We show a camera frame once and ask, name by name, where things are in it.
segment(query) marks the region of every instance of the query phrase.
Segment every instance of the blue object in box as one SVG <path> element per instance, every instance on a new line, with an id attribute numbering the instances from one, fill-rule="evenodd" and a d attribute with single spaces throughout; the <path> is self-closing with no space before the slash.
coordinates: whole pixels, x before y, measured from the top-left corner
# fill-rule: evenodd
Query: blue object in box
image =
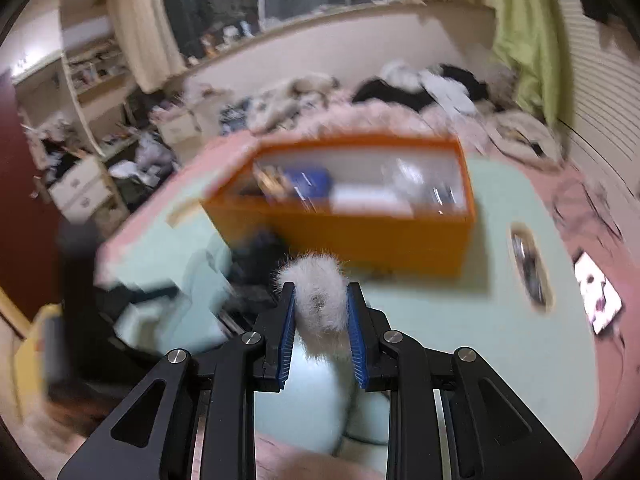
<path id="1" fill-rule="evenodd" d="M 289 168 L 284 175 L 296 188 L 301 199 L 327 198 L 333 181 L 325 168 Z"/>

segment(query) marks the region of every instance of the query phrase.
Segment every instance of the pink bed sheet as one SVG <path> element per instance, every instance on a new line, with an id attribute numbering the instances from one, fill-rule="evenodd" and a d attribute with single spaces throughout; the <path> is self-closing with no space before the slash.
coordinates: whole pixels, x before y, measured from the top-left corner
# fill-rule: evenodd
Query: pink bed sheet
<path id="1" fill-rule="evenodd" d="M 299 136 L 294 132 L 281 132 L 268 136 L 268 142 L 287 142 Z M 254 150 L 260 142 L 263 140 L 249 132 L 210 141 L 105 245 L 103 262 L 113 263 L 123 258 L 127 248 L 166 209 L 169 202 L 180 196 L 185 186 L 207 175 L 212 176 L 211 186 L 216 186 L 228 171 L 244 160 L 246 152 Z M 491 150 L 490 156 L 516 165 L 527 175 L 547 205 L 562 182 L 567 179 L 584 180 L 580 171 L 571 165 L 559 173 L 542 173 L 503 156 L 497 150 Z M 597 229 L 597 225 L 591 226 L 591 233 Z M 632 334 L 640 333 L 640 269 L 634 265 L 624 245 L 607 236 L 606 232 L 599 231 L 601 236 L 597 241 L 591 235 L 560 231 L 569 254 L 577 253 L 578 249 L 587 251 L 609 277 L 625 304 L 619 323 L 620 332 L 627 335 L 626 348 L 620 348 L 612 338 L 595 340 L 600 390 L 598 413 L 591 437 L 576 461 L 583 478 L 590 480 L 611 459 L 640 413 L 640 338 L 632 337 Z"/>

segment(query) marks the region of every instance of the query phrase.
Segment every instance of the metal screw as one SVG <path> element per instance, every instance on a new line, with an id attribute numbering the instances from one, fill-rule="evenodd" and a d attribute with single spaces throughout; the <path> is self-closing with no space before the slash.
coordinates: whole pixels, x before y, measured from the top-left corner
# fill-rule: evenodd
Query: metal screw
<path id="1" fill-rule="evenodd" d="M 399 343 L 402 341 L 402 332 L 398 332 L 398 330 L 387 330 L 383 336 L 387 343 Z"/>
<path id="2" fill-rule="evenodd" d="M 458 350 L 458 357 L 462 359 L 465 363 L 472 363 L 478 357 L 478 354 L 474 352 L 471 348 L 461 348 Z"/>
<path id="3" fill-rule="evenodd" d="M 262 339 L 262 336 L 257 332 L 245 332 L 242 334 L 242 342 L 245 345 L 255 345 L 260 342 L 260 339 Z"/>
<path id="4" fill-rule="evenodd" d="M 166 355 L 166 358 L 169 359 L 170 363 L 177 365 L 187 358 L 187 352 L 185 352 L 181 348 L 176 348 L 175 350 L 171 350 Z"/>

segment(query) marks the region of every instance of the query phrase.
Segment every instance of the black device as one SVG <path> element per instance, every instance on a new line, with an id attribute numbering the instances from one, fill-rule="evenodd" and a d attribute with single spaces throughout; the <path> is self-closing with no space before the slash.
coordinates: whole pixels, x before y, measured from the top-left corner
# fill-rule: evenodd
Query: black device
<path id="1" fill-rule="evenodd" d="M 284 387 L 294 334 L 294 284 L 250 332 L 191 356 L 169 352 L 71 457 L 58 480 L 190 478 L 202 391 L 202 480 L 255 479 L 254 391 Z M 348 287 L 356 378 L 390 391 L 388 480 L 442 478 L 434 388 L 441 391 L 455 480 L 581 479 L 574 462 L 499 375 L 471 348 L 453 354 L 391 330 Z"/>

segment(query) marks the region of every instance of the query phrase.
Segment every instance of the drawer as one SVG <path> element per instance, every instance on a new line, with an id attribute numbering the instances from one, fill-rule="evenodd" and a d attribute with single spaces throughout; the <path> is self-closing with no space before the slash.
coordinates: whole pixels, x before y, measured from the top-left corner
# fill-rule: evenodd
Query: drawer
<path id="1" fill-rule="evenodd" d="M 64 209 L 88 184 L 101 176 L 98 161 L 89 156 L 67 171 L 59 182 L 49 188 L 49 193 L 58 208 Z"/>
<path id="2" fill-rule="evenodd" d="M 84 190 L 71 204 L 62 210 L 62 214 L 71 221 L 84 222 L 111 196 L 111 191 L 102 180 L 97 180 Z"/>
<path id="3" fill-rule="evenodd" d="M 162 140 L 172 146 L 190 137 L 200 136 L 196 123 L 191 114 L 184 114 L 171 121 L 158 125 Z"/>

